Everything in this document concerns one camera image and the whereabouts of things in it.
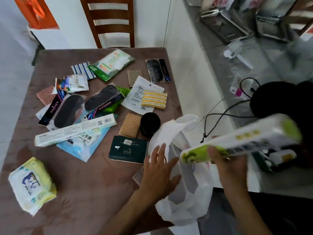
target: black cord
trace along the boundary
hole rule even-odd
[[[242,93],[244,93],[247,97],[249,97],[249,98],[251,99],[252,97],[249,96],[247,93],[245,93],[244,90],[243,90],[242,87],[241,87],[241,84],[242,84],[242,82],[243,82],[245,79],[253,79],[254,81],[256,81],[256,82],[258,83],[259,87],[261,86],[261,84],[260,84],[256,79],[254,79],[253,77],[246,77],[246,78],[244,78],[244,79],[241,80],[241,82],[239,83],[240,90],[242,91]]]
[[[203,143],[203,142],[204,142],[204,139],[205,139],[207,136],[209,136],[209,134],[215,129],[215,127],[217,126],[217,124],[219,123],[219,121],[221,120],[221,118],[223,117],[223,115],[229,115],[229,114],[225,114],[229,109],[233,108],[233,107],[236,106],[236,105],[239,105],[240,103],[248,102],[248,101],[250,101],[250,100],[241,101],[241,102],[238,102],[238,103],[232,105],[231,107],[229,107],[228,109],[226,109],[223,114],[220,114],[220,113],[208,114],[208,115],[205,117],[205,121],[204,121],[204,134],[203,134],[202,141],[201,141],[200,143]],[[208,117],[209,115],[221,115],[221,117],[217,120],[217,122],[216,122],[216,124],[214,125],[213,129],[211,129],[211,131],[210,131],[208,134],[206,134],[206,132],[205,132],[205,127],[206,127],[206,124],[207,124],[207,117]],[[233,117],[237,117],[237,118],[254,118],[254,117],[255,117],[255,116],[234,116],[234,115],[229,115],[229,116],[233,116]]]

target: person's left hand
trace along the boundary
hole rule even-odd
[[[144,161],[144,173],[138,192],[141,194],[142,199],[148,201],[150,205],[154,205],[173,192],[182,177],[181,175],[176,175],[170,180],[171,171],[179,161],[179,158],[175,157],[168,163],[164,163],[165,146],[166,144],[164,143],[161,147],[157,146],[154,148],[151,155],[151,163],[149,163],[150,155]]]

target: blue plastic package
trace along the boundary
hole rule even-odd
[[[85,110],[76,123],[87,121],[86,115],[88,113],[89,112]],[[68,152],[69,154],[72,154],[74,157],[87,162],[109,129],[110,128],[95,129],[80,135],[77,138],[71,138],[67,141],[60,142],[57,144],[57,147]]]

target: orange bag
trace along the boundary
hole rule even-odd
[[[14,0],[29,26],[34,29],[58,27],[44,0]]]

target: orange bag handle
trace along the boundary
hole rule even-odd
[[[41,8],[37,0],[26,0],[32,7],[34,12],[42,19],[46,17],[46,13]]]

